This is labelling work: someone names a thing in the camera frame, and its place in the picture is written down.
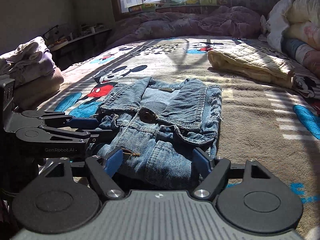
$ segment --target denim jacket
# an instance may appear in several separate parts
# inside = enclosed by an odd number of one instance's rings
[[[117,130],[109,144],[95,144],[90,154],[124,150],[120,174],[163,189],[193,189],[201,177],[191,165],[201,147],[216,154],[221,87],[198,79],[168,84],[152,77],[117,84],[100,107],[99,128]]]

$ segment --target quilted yellow fabric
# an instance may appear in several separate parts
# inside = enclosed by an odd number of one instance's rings
[[[269,56],[248,44],[239,44],[228,50],[209,51],[208,60],[215,69],[292,88],[295,74],[293,65],[287,60]]]

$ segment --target pink blanket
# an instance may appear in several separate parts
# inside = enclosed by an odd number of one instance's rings
[[[220,6],[209,15],[149,12],[117,22],[107,49],[135,41],[180,36],[255,38],[259,32],[260,15],[242,6]]]

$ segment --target folded yellow cloth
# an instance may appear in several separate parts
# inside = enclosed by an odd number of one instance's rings
[[[228,50],[211,50],[208,60],[214,69],[292,88],[294,66],[288,60],[267,55],[248,44],[239,44]]]
[[[23,110],[35,110],[41,103],[59,91],[63,81],[61,70],[56,67],[53,74],[39,77],[16,88],[13,101]]]

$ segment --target gray ridged panel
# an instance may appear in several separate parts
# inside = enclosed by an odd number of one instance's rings
[[[107,202],[97,218],[80,229],[58,235],[41,235],[24,229],[13,240],[262,240],[266,238],[302,239],[295,231],[268,237],[237,231],[217,215],[209,202],[193,200],[187,192],[132,191],[126,199]]]

